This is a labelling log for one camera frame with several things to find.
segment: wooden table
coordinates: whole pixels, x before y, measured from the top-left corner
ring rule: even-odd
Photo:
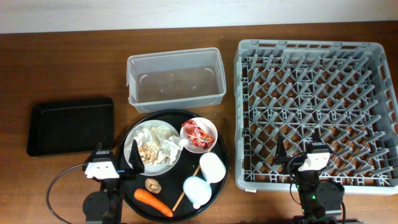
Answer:
[[[0,35],[0,223],[58,223],[45,203],[51,180],[89,155],[29,157],[30,111],[38,102],[110,96],[115,138],[143,115],[127,101],[130,55],[217,47],[224,62],[227,94],[222,104],[195,108],[212,120],[229,152],[229,173],[217,201],[189,223],[274,223],[301,214],[287,192],[246,193],[234,182],[235,102],[233,59],[242,39],[379,42],[398,90],[398,22],[296,24],[197,29],[112,30]],[[50,201],[64,219],[84,223],[81,205],[99,189],[81,170],[62,177]],[[366,223],[396,223],[398,195],[345,195],[347,216]],[[123,205],[123,221],[148,223]]]

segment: white bowl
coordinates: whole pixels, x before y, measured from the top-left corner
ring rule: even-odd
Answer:
[[[145,121],[145,122],[142,122],[141,124],[138,124],[132,130],[130,130],[130,132],[127,135],[126,140],[124,142],[124,158],[126,158],[126,161],[131,168],[132,168],[132,165],[129,163],[129,158],[130,158],[132,141],[135,137],[135,136],[133,136],[133,134],[138,129],[141,129],[143,127],[149,128],[151,126],[155,126],[155,127],[164,126],[166,128],[169,128],[175,136],[177,136],[177,137],[179,136],[177,130],[173,126],[171,126],[169,123],[164,122],[164,121],[150,120],[150,121]],[[165,162],[163,162],[161,164],[156,164],[156,165],[144,164],[145,171],[142,173],[142,175],[155,176],[155,175],[164,174],[165,172],[169,171],[177,163],[180,156],[181,156],[181,151],[178,151],[177,157],[176,157],[173,165],[167,165]]]
[[[213,137],[214,142],[207,149],[204,149],[203,147],[194,146],[192,144],[192,142],[190,140],[188,140],[188,143],[184,147],[188,151],[193,152],[193,153],[198,153],[198,154],[210,151],[211,148],[213,148],[217,143],[218,133],[217,133],[216,126],[211,121],[207,120],[206,118],[192,118],[192,120],[194,120],[194,122],[197,123],[198,127],[202,128],[202,130],[204,130],[210,137]],[[180,130],[180,137],[184,138],[184,139],[188,139],[184,127],[182,127]]]

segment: clear plastic container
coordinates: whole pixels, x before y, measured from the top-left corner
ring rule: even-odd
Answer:
[[[129,102],[138,112],[218,105],[226,93],[217,48],[135,55],[127,60]]]

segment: white mug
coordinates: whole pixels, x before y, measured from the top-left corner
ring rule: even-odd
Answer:
[[[194,209],[200,208],[211,198],[211,187],[199,177],[188,177],[182,187]]]
[[[221,159],[213,153],[204,153],[199,160],[200,170],[207,183],[217,183],[221,181],[226,173],[225,166]]]

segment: black round tray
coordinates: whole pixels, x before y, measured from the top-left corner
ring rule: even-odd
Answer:
[[[184,122],[198,116],[199,115],[195,113],[184,110],[163,110],[142,118],[133,127],[144,121],[156,119],[171,124],[179,132],[181,125]],[[128,169],[129,167],[123,155],[124,141],[126,140],[127,135],[128,132],[118,147],[118,151],[121,152],[118,156],[120,169]],[[218,135],[217,144],[211,151],[217,154],[217,156],[224,162],[225,167],[228,168],[227,153],[220,134]],[[139,174],[137,175],[136,180],[126,180],[124,183],[124,201],[130,206],[130,208],[132,208],[142,217],[156,222],[182,222],[201,214],[217,199],[221,193],[221,189],[225,184],[226,175],[228,172],[222,181],[210,185],[212,193],[208,203],[202,205],[199,209],[194,209],[187,196],[184,196],[180,202],[180,205],[177,207],[175,212],[173,212],[174,216],[172,218],[166,217],[151,206],[139,202],[134,198],[134,191],[136,189],[145,189],[144,182],[146,178],[153,178],[162,186],[162,191],[160,191],[159,194],[153,195],[161,202],[165,203],[170,209],[172,209],[180,194],[183,192],[182,185],[185,179],[192,176],[198,167],[199,158],[201,155],[202,154],[194,154],[184,149],[181,152],[181,156],[177,163],[166,173],[154,177],[147,177]],[[197,176],[204,179],[200,171],[198,172]]]

